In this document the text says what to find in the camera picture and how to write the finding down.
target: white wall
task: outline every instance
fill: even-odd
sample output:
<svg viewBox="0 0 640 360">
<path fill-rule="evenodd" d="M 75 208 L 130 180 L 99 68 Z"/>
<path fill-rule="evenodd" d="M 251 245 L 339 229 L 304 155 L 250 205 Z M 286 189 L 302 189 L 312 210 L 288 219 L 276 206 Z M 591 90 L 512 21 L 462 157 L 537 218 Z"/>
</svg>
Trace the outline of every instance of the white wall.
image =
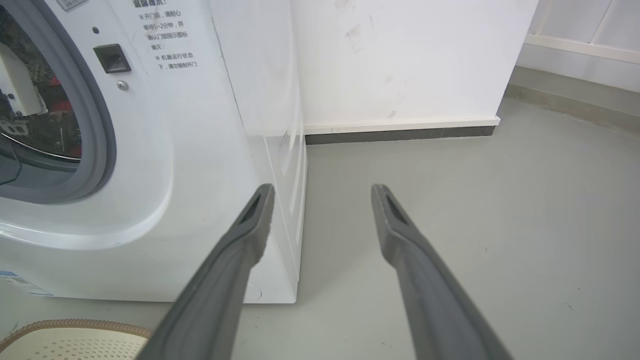
<svg viewBox="0 0 640 360">
<path fill-rule="evenodd" d="M 537 35 L 545 37 L 640 52 L 640 1 L 541 0 L 529 33 L 538 30 Z M 640 92 L 640 65 L 636 63 L 525 44 L 517 65 Z"/>
<path fill-rule="evenodd" d="M 496 125 L 537 0 L 292 0 L 308 134 Z"/>
</svg>

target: white washing machine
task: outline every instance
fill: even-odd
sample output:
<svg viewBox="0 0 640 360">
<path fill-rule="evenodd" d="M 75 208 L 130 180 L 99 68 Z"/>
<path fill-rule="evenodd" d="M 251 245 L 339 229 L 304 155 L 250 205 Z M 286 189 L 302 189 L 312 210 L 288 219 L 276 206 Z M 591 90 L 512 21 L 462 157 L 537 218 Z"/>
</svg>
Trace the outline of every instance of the white washing machine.
<svg viewBox="0 0 640 360">
<path fill-rule="evenodd" d="M 307 155 L 289 0 L 0 0 L 0 276 L 173 301 L 261 183 L 245 302 L 296 300 Z"/>
</svg>

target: printed label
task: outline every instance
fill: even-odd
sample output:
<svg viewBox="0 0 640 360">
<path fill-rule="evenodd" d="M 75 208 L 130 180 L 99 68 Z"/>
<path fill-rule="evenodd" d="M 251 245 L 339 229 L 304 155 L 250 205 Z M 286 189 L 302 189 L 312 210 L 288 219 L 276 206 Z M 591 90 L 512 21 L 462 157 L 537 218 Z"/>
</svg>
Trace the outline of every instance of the printed label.
<svg viewBox="0 0 640 360">
<path fill-rule="evenodd" d="M 49 293 L 48 291 L 44 291 L 38 286 L 31 284 L 27 280 L 19 277 L 18 275 L 15 275 L 10 271 L 0 271 L 0 277 L 2 277 L 3 279 L 7 280 L 8 282 L 12 283 L 13 285 L 16 285 L 17 287 L 23 289 L 24 291 L 32 295 L 53 296 L 52 293 Z"/>
<path fill-rule="evenodd" d="M 111 2 L 147 72 L 184 72 L 201 65 L 189 30 L 188 11 L 180 8 L 178 1 L 167 2 Z"/>
<path fill-rule="evenodd" d="M 58 4 L 60 4 L 65 11 L 69 11 L 85 1 L 86 0 L 58 0 Z"/>
</svg>

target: concrete floor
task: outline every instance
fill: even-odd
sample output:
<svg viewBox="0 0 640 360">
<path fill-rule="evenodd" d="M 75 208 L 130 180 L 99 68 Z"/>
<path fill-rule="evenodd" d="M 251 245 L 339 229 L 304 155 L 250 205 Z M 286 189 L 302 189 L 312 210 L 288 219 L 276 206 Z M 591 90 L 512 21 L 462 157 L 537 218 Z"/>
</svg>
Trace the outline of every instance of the concrete floor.
<svg viewBox="0 0 640 360">
<path fill-rule="evenodd" d="M 498 115 L 488 138 L 309 147 L 298 302 L 245 306 L 233 358 L 414 357 L 373 183 L 391 188 L 515 359 L 637 358 L 640 139 L 514 101 Z M 0 336 L 49 318 L 153 327 L 167 308 L 0 283 Z"/>
</svg>

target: gray baseboard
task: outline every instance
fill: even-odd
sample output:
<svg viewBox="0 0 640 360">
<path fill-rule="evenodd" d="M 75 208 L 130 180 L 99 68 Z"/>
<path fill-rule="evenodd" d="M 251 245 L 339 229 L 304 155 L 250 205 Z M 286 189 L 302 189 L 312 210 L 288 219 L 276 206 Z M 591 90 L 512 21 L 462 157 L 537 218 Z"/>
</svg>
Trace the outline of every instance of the gray baseboard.
<svg viewBox="0 0 640 360">
<path fill-rule="evenodd" d="M 515 67 L 504 97 L 598 126 L 640 134 L 640 94 L 636 92 Z"/>
<path fill-rule="evenodd" d="M 463 138 L 491 136 L 495 126 L 447 127 L 440 129 L 416 129 L 395 131 L 369 131 L 363 133 L 314 134 L 305 136 L 307 145 L 347 142 L 381 142 L 395 140 Z"/>
<path fill-rule="evenodd" d="M 598 126 L 640 135 L 640 117 L 622 111 L 514 84 L 507 86 L 504 97 L 586 120 Z"/>
</svg>

